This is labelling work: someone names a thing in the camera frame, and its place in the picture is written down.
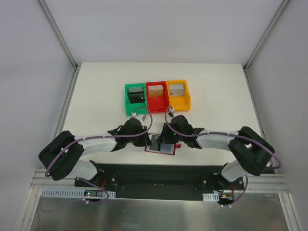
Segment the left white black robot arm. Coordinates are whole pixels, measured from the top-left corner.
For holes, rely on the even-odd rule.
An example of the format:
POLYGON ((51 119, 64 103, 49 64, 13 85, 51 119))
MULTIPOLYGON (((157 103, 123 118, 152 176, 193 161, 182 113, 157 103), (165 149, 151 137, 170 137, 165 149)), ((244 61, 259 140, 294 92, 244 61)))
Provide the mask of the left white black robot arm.
POLYGON ((131 117, 113 130, 102 135, 75 136, 70 131, 61 132, 40 153, 39 160, 46 168, 45 176, 54 181, 68 176, 84 178, 91 187, 101 184, 102 176, 93 161, 83 161, 82 156, 115 152, 131 143, 136 147, 151 145, 148 128, 144 125, 145 115, 131 117))

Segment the red leather card holder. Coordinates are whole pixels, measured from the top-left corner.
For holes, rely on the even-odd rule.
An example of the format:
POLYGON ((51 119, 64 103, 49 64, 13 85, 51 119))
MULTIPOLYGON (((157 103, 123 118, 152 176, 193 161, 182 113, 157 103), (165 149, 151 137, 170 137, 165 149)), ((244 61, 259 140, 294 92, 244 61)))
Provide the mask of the red leather card holder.
MULTIPOLYGON (((149 137, 151 139, 152 144, 156 144, 157 139, 159 138, 158 134, 149 134, 149 137)), ((162 148, 160 152, 155 152, 155 151, 150 151, 149 146, 146 146, 144 151, 145 152, 149 152, 149 153, 156 153, 156 154, 165 154, 165 155, 175 155, 176 150, 181 148, 181 144, 177 143, 177 144, 164 144, 162 143, 162 148)))

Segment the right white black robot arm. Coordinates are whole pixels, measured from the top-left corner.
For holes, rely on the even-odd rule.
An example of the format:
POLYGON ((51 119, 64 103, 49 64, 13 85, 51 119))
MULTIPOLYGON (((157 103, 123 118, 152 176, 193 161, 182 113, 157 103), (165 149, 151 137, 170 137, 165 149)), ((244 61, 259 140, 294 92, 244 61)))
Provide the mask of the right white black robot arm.
POLYGON ((250 127, 238 131, 210 131, 194 128, 183 115, 174 116, 163 125, 158 143, 185 143, 190 148, 230 151, 235 160, 206 181, 209 188, 222 192, 229 189, 238 178, 247 174, 260 176, 275 154, 274 148, 250 127))

